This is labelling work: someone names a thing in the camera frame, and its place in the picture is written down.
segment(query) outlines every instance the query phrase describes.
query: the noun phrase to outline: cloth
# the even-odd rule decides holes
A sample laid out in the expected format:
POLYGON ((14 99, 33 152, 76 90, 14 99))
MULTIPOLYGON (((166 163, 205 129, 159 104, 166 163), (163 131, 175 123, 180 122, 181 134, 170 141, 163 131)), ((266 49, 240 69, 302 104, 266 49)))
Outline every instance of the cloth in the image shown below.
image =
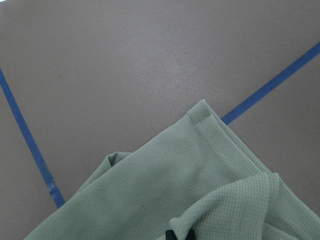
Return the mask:
POLYGON ((136 151, 113 152, 25 240, 319 240, 320 218, 205 100, 136 151))

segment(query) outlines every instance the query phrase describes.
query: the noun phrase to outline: folded cloth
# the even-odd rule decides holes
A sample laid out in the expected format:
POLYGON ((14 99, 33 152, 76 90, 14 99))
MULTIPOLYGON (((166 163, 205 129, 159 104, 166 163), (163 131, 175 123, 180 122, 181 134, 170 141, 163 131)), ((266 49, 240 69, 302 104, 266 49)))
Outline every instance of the folded cloth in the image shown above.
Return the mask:
POLYGON ((319 240, 320 218, 205 100, 114 152, 25 240, 319 240))

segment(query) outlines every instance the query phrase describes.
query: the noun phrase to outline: green cloth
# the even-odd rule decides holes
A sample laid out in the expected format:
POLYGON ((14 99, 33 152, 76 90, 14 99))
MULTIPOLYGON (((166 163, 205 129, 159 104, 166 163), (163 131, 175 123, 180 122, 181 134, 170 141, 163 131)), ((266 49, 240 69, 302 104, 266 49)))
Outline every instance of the green cloth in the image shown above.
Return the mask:
POLYGON ((320 240, 320 218, 205 100, 136 151, 109 154, 26 240, 320 240))

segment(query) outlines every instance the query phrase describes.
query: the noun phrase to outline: blue tape strip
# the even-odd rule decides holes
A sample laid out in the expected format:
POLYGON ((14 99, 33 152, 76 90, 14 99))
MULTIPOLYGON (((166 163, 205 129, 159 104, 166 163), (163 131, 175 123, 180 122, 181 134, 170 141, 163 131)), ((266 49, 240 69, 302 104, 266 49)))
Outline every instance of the blue tape strip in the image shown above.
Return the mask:
POLYGON ((53 176, 51 175, 50 171, 47 168, 46 162, 44 158, 42 157, 38 146, 32 137, 32 134, 25 122, 24 117, 22 116, 22 113, 17 105, 17 102, 9 88, 9 85, 5 79, 5 76, 0 68, 0 85, 2 87, 3 93, 6 97, 7 102, 9 103, 9 106, 11 108, 11 111, 14 115, 14 118, 16 122, 19 125, 19 128, 22 132, 22 135, 24 137, 24 140, 26 144, 28 145, 30 152, 34 158, 34 161, 37 165, 37 167, 40 170, 40 173, 45 181, 46 186, 49 188, 49 192, 51 195, 51 198, 54 200, 56 206, 60 208, 64 203, 64 197, 62 196, 59 188, 55 185, 55 180, 53 176))
POLYGON ((241 114, 251 108, 254 104, 260 101, 264 96, 270 93, 273 89, 287 80, 291 75, 293 75, 296 71, 301 69, 304 65, 310 62, 314 57, 316 57, 320 53, 320 42, 316 44, 313 48, 299 57, 296 61, 294 61, 290 66, 288 66, 285 70, 280 72, 277 76, 263 85, 259 90, 249 96, 246 100, 236 106, 233 110, 231 110, 228 114, 221 118, 221 120, 226 124, 230 124, 236 118, 238 118, 241 114))

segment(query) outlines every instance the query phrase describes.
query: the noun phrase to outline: ribbed fabric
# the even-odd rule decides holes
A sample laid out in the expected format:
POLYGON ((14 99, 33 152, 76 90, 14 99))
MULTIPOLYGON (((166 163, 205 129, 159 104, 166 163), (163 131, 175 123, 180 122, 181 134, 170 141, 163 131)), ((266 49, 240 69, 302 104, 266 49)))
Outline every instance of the ribbed fabric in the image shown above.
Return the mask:
POLYGON ((108 155, 25 240, 319 240, 320 218, 205 100, 136 151, 108 155))

